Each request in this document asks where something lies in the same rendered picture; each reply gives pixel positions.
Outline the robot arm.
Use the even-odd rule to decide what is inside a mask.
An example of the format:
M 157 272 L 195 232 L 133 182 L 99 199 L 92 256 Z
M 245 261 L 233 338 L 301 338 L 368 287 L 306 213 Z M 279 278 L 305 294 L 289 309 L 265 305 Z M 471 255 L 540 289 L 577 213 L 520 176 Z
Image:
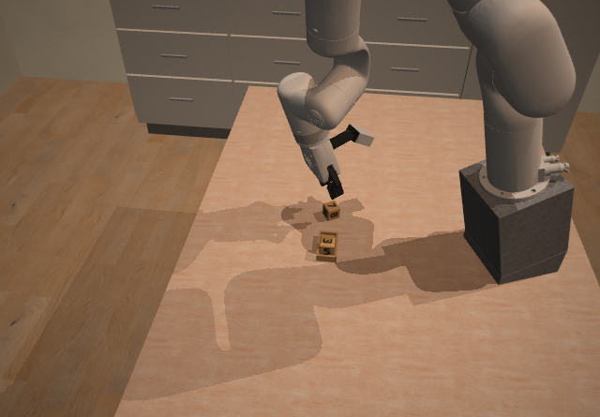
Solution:
M 547 188 L 552 173 L 569 171 L 567 162 L 552 164 L 559 156 L 542 156 L 543 117 L 561 110 L 576 86 L 560 28 L 540 0 L 447 1 L 477 49 L 487 159 L 479 184 L 497 200 L 532 199 Z M 334 65 L 318 86 L 305 72 L 286 76 L 277 95 L 295 140 L 311 145 L 337 127 L 363 95 L 370 54 L 359 36 L 361 0 L 305 4 L 307 44 L 334 58 Z

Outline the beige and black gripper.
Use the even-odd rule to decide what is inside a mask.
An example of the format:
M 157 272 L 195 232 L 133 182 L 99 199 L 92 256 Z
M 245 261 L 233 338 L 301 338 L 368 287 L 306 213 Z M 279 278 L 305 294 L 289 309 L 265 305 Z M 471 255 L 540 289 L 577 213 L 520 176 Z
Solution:
M 330 198 L 333 200 L 344 193 L 338 178 L 340 167 L 328 135 L 320 142 L 300 145 L 305 162 L 315 176 L 319 179 L 321 186 L 327 186 Z M 305 147 L 303 147 L 305 146 Z

